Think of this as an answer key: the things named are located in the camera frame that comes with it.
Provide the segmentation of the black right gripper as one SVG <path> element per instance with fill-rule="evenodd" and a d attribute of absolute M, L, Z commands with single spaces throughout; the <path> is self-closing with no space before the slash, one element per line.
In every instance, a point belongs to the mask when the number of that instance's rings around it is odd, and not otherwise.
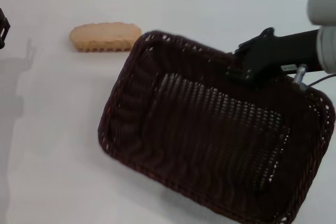
<path fill-rule="evenodd" d="M 295 74 L 299 67 L 307 72 L 321 71 L 317 54 L 317 30 L 282 37 L 273 27 L 238 45 L 226 75 L 247 87 L 261 87 L 268 81 Z"/>

